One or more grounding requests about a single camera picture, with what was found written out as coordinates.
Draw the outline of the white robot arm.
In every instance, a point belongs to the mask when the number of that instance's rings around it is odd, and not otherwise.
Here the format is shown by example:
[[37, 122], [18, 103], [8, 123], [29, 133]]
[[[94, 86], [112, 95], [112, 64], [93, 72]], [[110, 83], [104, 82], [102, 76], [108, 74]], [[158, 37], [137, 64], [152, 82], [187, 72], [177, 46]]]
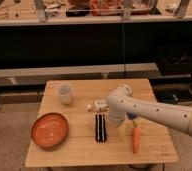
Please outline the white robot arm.
[[139, 100], [131, 97], [131, 88], [119, 86], [106, 97], [108, 119], [120, 126], [131, 113], [192, 137], [192, 107]]

